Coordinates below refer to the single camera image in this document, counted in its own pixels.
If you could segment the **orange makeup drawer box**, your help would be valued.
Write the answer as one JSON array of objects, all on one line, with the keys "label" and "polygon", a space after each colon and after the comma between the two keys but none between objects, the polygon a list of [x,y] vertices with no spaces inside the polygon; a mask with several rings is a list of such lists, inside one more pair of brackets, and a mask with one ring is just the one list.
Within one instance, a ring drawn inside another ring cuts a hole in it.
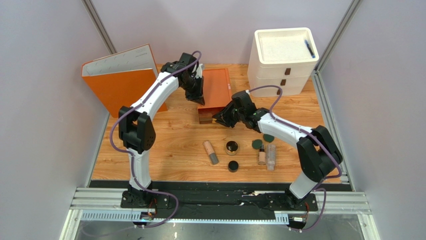
[{"label": "orange makeup drawer box", "polygon": [[197,107],[198,121],[200,124],[211,124],[213,115],[232,100],[231,81],[227,68],[206,69],[202,74],[205,104]]}]

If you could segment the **beige concealer tube grey cap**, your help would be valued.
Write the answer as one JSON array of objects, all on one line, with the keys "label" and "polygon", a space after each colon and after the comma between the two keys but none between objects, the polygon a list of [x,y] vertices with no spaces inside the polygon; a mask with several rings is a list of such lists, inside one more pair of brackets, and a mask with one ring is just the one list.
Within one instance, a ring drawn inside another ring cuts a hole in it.
[{"label": "beige concealer tube grey cap", "polygon": [[213,165],[217,165],[219,163],[219,159],[218,159],[218,157],[216,155],[216,152],[215,152],[215,150],[214,150],[213,145],[211,144],[211,142],[209,140],[204,141],[203,142],[203,147],[204,147],[204,149],[206,151],[206,154],[208,155],[211,163]]}]

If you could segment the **BB cream foundation bottle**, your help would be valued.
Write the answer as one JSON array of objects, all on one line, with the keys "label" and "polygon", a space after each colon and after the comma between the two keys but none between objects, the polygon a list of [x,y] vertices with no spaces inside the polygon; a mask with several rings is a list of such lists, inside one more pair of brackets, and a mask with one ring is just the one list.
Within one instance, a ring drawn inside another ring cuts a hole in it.
[{"label": "BB cream foundation bottle", "polygon": [[257,164],[260,166],[266,165],[266,152],[265,152],[265,146],[262,144],[259,148],[258,154],[257,154]]}]

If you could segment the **clear plastic bottle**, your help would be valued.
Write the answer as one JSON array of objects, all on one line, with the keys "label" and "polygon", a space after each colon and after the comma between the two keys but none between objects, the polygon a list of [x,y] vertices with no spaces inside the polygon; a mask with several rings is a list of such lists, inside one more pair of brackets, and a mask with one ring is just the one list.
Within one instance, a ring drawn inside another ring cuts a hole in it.
[{"label": "clear plastic bottle", "polygon": [[274,171],[276,166],[276,146],[268,144],[266,147],[266,167],[268,171]]}]

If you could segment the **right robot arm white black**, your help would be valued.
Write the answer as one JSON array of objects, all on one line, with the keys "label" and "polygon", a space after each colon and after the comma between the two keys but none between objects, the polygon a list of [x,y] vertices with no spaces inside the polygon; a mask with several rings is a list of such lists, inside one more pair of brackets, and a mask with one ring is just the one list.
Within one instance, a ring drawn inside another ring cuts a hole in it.
[{"label": "right robot arm white black", "polygon": [[332,171],[342,171],[342,154],[326,127],[297,125],[277,116],[271,109],[258,108],[248,90],[235,93],[213,119],[227,128],[243,123],[246,128],[280,139],[297,150],[302,172],[285,190],[283,202],[289,208],[300,207]]}]

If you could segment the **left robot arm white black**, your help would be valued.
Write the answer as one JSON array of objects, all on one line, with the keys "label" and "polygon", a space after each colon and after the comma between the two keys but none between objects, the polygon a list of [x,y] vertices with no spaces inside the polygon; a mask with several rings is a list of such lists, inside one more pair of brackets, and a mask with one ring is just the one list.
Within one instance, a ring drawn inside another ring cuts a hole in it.
[{"label": "left robot arm white black", "polygon": [[185,91],[188,101],[205,105],[203,68],[198,57],[183,53],[178,61],[162,66],[157,79],[146,93],[130,107],[119,110],[118,136],[129,155],[129,187],[122,194],[122,208],[147,208],[160,193],[152,190],[150,149],[156,140],[153,119],[166,99],[178,88]]}]

